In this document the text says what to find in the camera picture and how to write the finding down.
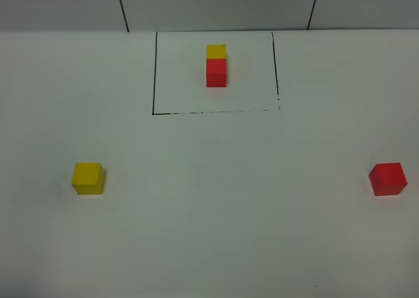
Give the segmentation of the red template cube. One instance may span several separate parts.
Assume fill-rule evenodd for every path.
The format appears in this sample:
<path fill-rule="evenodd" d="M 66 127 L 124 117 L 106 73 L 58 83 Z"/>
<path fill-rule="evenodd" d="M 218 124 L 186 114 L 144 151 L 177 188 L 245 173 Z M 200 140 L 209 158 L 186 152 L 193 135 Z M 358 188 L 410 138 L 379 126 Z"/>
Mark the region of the red template cube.
<path fill-rule="evenodd" d="M 215 88 L 227 86 L 226 59 L 206 60 L 206 86 Z"/>

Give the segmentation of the yellow template cube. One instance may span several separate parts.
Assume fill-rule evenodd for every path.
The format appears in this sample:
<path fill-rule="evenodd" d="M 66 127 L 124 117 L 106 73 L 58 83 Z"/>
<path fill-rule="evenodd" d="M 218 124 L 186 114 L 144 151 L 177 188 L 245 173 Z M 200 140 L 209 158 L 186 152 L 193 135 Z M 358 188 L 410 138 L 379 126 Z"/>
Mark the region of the yellow template cube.
<path fill-rule="evenodd" d="M 206 45 L 206 58 L 209 60 L 224 60 L 227 58 L 226 44 Z"/>

